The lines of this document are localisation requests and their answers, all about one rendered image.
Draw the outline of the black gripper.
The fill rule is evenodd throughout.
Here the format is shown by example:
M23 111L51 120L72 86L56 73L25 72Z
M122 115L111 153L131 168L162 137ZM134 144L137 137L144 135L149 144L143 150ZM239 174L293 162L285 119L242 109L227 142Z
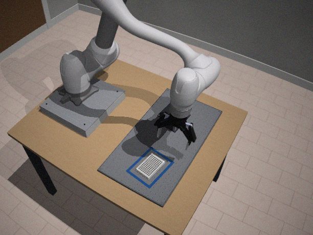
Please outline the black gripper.
M163 119L166 119L166 118L168 118L167 121L161 122ZM179 128L188 140L185 150L188 149L188 145L190 145L191 142L194 143L196 141L196 135L193 129L193 123L190 123L190 124L187 123L187 117L183 119L179 119L179 118L172 116L171 113L170 115L168 115L167 112L164 112L164 114L155 122L154 125L158 127L157 137L160 136L162 127L172 125L174 127Z

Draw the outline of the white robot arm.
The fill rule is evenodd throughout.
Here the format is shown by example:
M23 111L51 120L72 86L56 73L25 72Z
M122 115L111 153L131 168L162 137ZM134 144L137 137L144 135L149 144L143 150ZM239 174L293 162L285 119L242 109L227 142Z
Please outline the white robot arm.
M192 104L220 73L219 61L195 52L184 42L137 20L126 7L127 0L91 0L101 11L97 31L86 50L66 52L60 62L64 89L59 91L63 103L80 106L83 101L99 91L90 84L95 74L116 61L120 48L114 40L118 26L128 33L176 52L184 67L175 74L170 89L169 111L172 116L186 118Z

